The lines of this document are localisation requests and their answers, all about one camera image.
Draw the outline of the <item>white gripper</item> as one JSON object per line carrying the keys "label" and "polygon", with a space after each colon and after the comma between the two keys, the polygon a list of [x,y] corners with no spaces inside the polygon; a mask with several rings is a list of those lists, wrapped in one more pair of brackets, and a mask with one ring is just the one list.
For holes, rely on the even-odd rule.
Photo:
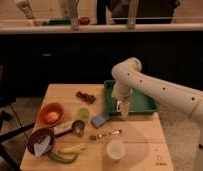
{"label": "white gripper", "polygon": [[112,90],[112,96],[117,100],[124,100],[120,104],[121,115],[124,119],[129,116],[130,101],[128,99],[132,94],[132,90],[129,86],[126,86],[118,81],[115,82]]}

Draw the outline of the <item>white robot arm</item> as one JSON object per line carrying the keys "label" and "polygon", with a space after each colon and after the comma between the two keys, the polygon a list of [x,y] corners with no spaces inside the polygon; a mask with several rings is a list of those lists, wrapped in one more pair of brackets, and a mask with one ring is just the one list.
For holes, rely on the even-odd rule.
{"label": "white robot arm", "polygon": [[164,81],[141,73],[142,64],[131,57],[116,64],[111,74],[115,79],[112,96],[128,103],[133,89],[186,114],[201,126],[194,171],[203,171],[203,91]]}

